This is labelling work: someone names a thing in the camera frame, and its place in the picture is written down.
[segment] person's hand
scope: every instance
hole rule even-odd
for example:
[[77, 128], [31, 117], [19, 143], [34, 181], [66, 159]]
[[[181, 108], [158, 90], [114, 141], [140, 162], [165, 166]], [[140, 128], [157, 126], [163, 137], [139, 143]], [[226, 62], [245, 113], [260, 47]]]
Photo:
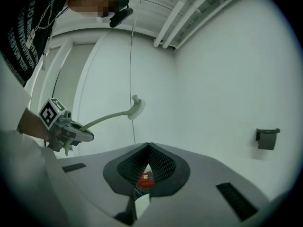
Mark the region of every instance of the person's hand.
[[[47, 142], [50, 141], [50, 134], [47, 128], [44, 126], [41, 119], [26, 109], [19, 122], [19, 128], [22, 133], [43, 139]], [[57, 131], [57, 135], [61, 134], [61, 129]]]

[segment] wall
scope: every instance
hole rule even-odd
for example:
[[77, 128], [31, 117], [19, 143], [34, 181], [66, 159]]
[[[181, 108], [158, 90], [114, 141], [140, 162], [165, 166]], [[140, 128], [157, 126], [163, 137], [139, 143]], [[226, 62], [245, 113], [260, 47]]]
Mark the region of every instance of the wall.
[[[73, 115], [79, 123], [130, 108], [130, 35], [125, 31], [100, 31], [100, 39], [84, 66], [76, 91]], [[152, 38], [134, 34], [131, 94], [137, 94], [147, 104], [142, 115], [134, 120], [136, 143], [176, 142], [174, 63], [172, 51], [154, 48]], [[134, 144], [132, 122], [126, 116], [97, 124], [91, 131], [95, 139], [78, 146], [80, 155]]]
[[[302, 51], [271, 0], [238, 0], [176, 57], [179, 147], [214, 157], [270, 199], [288, 190], [302, 160]], [[280, 128], [273, 151], [256, 128]]]
[[72, 111], [80, 75], [94, 44], [79, 44], [71, 48], [56, 81], [53, 97]]

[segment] cable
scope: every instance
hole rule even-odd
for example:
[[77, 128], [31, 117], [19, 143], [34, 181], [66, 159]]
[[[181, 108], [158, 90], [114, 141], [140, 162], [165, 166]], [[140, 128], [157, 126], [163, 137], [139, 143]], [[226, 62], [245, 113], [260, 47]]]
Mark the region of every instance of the cable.
[[[131, 64], [132, 64], [132, 46], [133, 46], [133, 35], [131, 35], [131, 49], [129, 53], [129, 102], [132, 107], [132, 93], [131, 93]], [[132, 120], [133, 135], [134, 135], [134, 121]]]
[[[139, 193], [139, 191], [138, 191], [136, 188], [134, 188], [134, 189], [136, 190], [137, 193]], [[141, 193], [139, 193], [139, 194], [140, 194], [141, 196], [144, 196], [144, 195], [142, 195]]]
[[66, 7], [59, 15], [57, 15], [56, 18], [58, 18], [59, 16], [61, 16], [63, 13], [65, 13], [70, 7]]

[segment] white pipe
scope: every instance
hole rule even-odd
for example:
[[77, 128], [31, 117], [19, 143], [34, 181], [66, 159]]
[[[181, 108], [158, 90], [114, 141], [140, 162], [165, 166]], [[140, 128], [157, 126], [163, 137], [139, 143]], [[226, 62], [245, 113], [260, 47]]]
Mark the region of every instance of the white pipe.
[[158, 34], [157, 38], [154, 40], [153, 46], [158, 47], [161, 39], [165, 35], [166, 31], [168, 30], [171, 23], [174, 21], [175, 17], [178, 15], [180, 10], [183, 8], [185, 2], [187, 0], [178, 0], [177, 4], [171, 11], [169, 17], [166, 19], [162, 29], [160, 30], [160, 33]]
[[[205, 1], [206, 0], [196, 0], [193, 3], [193, 7], [198, 8]], [[176, 25], [176, 27], [173, 29], [173, 31], [171, 32], [171, 34], [169, 35], [169, 37], [167, 38], [167, 40], [163, 44], [163, 46], [162, 46], [163, 48], [167, 48], [168, 47], [168, 45], [170, 44], [170, 42], [173, 40], [173, 38], [176, 36], [176, 34], [182, 28], [182, 26], [188, 21], [188, 19], [190, 18], [190, 16], [193, 15], [193, 13], [195, 12], [195, 9], [193, 7], [190, 7], [190, 9], [185, 13], [185, 15], [182, 17], [182, 19], [178, 22], [178, 24]]]
[[224, 3], [222, 3], [219, 7], [217, 7], [210, 15], [208, 15], [205, 19], [203, 19], [203, 21], [198, 24], [182, 41], [181, 43], [176, 47], [176, 49], [179, 49], [186, 40], [188, 40], [190, 38], [190, 36], [193, 35], [193, 33], [195, 31], [197, 31], [203, 24], [205, 24], [208, 20], [210, 20], [217, 12], [219, 12], [222, 8], [224, 8], [227, 4], [229, 4], [230, 2], [232, 2], [233, 0], [227, 0]]

